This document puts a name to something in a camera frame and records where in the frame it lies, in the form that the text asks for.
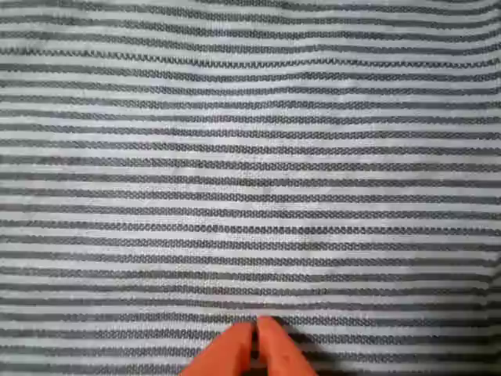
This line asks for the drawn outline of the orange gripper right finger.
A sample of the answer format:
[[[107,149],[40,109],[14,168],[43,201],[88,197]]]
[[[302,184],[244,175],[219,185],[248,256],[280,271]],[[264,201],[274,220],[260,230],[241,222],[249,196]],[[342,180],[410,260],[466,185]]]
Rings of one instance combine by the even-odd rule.
[[[303,352],[282,326],[270,316],[257,319],[258,350],[271,376],[317,376]]]

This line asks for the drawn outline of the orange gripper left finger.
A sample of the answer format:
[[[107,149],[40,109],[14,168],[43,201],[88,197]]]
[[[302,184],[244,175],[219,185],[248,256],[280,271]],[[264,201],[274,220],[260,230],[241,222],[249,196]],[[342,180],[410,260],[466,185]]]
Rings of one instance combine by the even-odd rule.
[[[254,325],[233,324],[180,373],[181,376],[236,376],[250,368]]]

